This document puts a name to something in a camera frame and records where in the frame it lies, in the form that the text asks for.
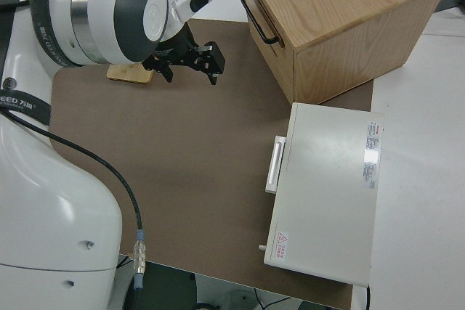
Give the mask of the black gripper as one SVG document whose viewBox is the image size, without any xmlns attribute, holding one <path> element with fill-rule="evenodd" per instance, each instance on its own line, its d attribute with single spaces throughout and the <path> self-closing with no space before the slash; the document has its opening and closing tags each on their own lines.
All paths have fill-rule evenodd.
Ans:
<svg viewBox="0 0 465 310">
<path fill-rule="evenodd" d="M 224 72 L 225 58 L 216 42 L 198 46 L 192 31 L 182 28 L 173 37 L 161 41 L 142 65 L 146 70 L 160 73 L 168 83 L 173 81 L 174 76 L 170 65 L 188 66 L 205 73 L 210 84 L 216 85 L 218 76 Z"/>
</svg>

